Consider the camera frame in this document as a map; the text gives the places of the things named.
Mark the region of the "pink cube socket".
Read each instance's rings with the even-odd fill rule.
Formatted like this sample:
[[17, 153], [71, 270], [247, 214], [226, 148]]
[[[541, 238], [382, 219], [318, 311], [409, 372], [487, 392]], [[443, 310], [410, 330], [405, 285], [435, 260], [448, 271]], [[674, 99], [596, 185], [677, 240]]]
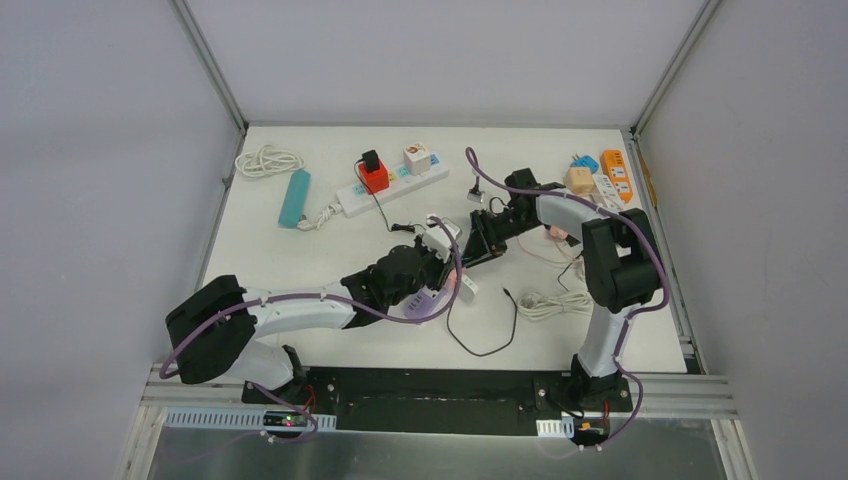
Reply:
[[445, 283], [443, 285], [443, 288], [447, 292], [451, 293], [456, 289], [457, 277], [458, 277], [458, 275], [457, 275], [457, 272], [455, 270], [451, 270], [449, 272], [447, 278], [445, 279]]

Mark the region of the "purple power strip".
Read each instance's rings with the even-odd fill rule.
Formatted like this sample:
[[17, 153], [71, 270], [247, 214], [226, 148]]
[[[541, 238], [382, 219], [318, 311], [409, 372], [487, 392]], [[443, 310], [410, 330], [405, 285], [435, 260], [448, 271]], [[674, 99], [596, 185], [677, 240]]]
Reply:
[[420, 320], [434, 313], [441, 305], [445, 291], [422, 289], [404, 306], [404, 316], [409, 320]]

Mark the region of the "white long power strip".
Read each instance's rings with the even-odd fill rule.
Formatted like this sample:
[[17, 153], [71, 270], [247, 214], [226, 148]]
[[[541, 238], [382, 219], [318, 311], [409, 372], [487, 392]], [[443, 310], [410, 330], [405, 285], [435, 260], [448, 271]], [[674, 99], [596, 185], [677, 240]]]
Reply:
[[347, 218], [356, 217], [362, 213], [377, 208], [380, 205], [397, 200], [416, 190], [420, 190], [449, 176], [449, 166], [433, 153], [431, 167], [419, 175], [413, 175], [403, 164], [388, 168], [389, 187], [376, 196], [369, 194], [360, 182], [343, 187], [336, 192], [336, 201]]

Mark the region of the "white cube socket with picture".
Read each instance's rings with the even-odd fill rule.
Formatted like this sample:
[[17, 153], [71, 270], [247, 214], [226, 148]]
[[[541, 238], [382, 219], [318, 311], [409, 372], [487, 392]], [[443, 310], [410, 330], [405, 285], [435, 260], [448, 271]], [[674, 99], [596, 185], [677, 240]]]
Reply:
[[421, 175], [431, 168], [432, 154], [421, 143], [413, 143], [403, 150], [404, 165], [411, 175]]

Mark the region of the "teal power strip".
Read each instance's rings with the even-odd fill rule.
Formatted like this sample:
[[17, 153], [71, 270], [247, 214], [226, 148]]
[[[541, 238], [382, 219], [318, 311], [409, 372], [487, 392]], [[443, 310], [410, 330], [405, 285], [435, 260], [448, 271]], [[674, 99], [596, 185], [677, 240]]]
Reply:
[[303, 215], [310, 183], [311, 174], [305, 169], [299, 169], [291, 175], [278, 216], [280, 227], [297, 227]]

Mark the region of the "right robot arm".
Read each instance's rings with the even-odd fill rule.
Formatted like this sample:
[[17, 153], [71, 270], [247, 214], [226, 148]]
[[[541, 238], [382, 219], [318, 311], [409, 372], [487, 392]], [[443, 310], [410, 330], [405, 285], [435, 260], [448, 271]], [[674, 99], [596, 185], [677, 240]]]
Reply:
[[617, 213], [560, 183], [540, 184], [528, 168], [513, 172], [503, 186], [510, 200], [502, 211], [470, 213], [462, 262], [473, 267], [500, 257], [508, 240], [541, 226], [561, 229], [577, 239], [593, 301], [591, 319], [569, 377], [547, 399], [593, 409], [621, 389], [620, 357], [631, 321], [655, 310], [655, 292], [668, 289], [650, 222], [640, 209]]

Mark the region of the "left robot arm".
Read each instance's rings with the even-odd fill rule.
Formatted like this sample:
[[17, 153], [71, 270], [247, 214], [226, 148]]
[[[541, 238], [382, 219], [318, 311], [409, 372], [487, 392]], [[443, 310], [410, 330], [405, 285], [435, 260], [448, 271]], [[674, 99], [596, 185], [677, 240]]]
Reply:
[[281, 404], [297, 402], [305, 378], [294, 354], [262, 338], [297, 330], [361, 328], [380, 320], [406, 323], [390, 309], [421, 289], [444, 286], [458, 263], [458, 229], [434, 225], [412, 245], [399, 245], [363, 270], [302, 291], [245, 287], [221, 275], [192, 294], [165, 319], [173, 346], [163, 379], [188, 385], [232, 376], [265, 387]]

